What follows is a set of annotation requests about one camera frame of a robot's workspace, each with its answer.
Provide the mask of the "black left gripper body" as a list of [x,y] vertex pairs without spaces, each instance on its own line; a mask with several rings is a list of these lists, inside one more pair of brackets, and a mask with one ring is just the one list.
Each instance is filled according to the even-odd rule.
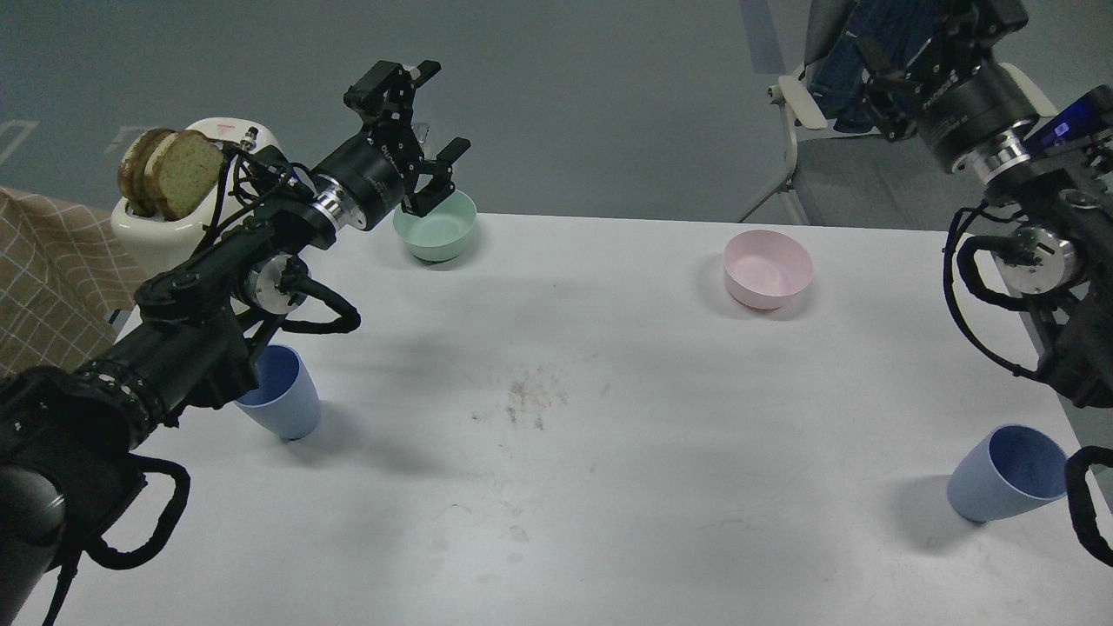
[[401,70],[372,68],[344,94],[361,129],[313,170],[313,207],[333,229],[374,229],[396,206],[425,217],[453,194],[453,172],[435,174],[414,130],[417,90],[398,90]]

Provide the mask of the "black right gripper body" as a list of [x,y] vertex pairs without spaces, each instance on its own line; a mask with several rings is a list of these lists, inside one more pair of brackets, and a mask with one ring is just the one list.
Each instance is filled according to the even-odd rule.
[[861,38],[863,110],[887,140],[918,136],[947,173],[985,154],[1022,162],[1020,141],[1057,107],[993,48],[1028,22],[1020,1],[943,1],[930,39],[906,66]]

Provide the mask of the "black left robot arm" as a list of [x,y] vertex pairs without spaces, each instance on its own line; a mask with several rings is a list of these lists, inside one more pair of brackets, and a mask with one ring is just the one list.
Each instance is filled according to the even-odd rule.
[[183,518],[190,473],[136,448],[188,407],[219,409],[259,384],[278,331],[349,333],[358,310],[311,278],[306,247],[346,226],[374,229],[402,209],[423,217],[456,190],[470,141],[435,157],[413,130],[417,89],[441,70],[374,63],[344,95],[361,129],[303,178],[277,148],[227,143],[220,177],[247,170],[257,195],[214,215],[190,258],[139,286],[139,325],[76,371],[36,366],[3,379],[3,623],[58,571],[51,625],[83,556],[122,570],[150,563]]

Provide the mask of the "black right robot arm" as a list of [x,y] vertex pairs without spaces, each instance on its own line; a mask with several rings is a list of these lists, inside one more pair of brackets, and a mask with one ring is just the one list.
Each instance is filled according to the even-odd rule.
[[[890,141],[919,135],[943,170],[985,187],[943,246],[943,295],[975,349],[1080,408],[1110,405],[1110,87],[1057,110],[991,49],[1027,23],[1018,1],[943,1],[930,39],[894,63],[859,35],[863,109]],[[991,352],[958,309],[971,296],[1030,316],[1043,349],[1027,369]]]

